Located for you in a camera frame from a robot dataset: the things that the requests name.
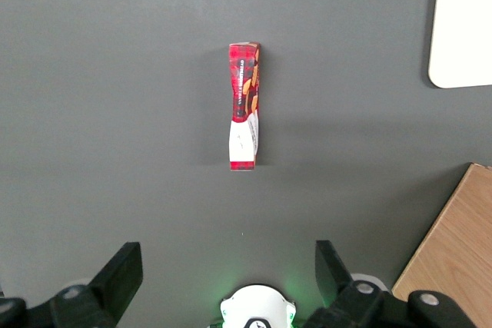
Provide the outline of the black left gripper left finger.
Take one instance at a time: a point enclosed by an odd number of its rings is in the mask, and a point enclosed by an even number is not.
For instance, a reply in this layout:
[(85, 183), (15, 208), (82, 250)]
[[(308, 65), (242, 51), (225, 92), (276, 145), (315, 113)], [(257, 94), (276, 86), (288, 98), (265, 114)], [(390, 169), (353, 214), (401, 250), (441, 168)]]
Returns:
[(87, 284), (75, 284), (32, 308), (1, 298), (2, 327), (116, 327), (143, 281), (141, 245), (127, 242)]

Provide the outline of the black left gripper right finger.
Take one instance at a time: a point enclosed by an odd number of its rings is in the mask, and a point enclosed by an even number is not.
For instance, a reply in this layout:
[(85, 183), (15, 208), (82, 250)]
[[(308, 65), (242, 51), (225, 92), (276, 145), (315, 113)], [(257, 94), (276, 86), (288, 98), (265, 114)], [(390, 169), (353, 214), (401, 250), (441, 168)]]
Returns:
[(451, 297), (415, 290), (399, 300), (375, 283), (354, 280), (329, 240), (315, 245), (315, 276), (324, 306), (304, 327), (474, 327)]

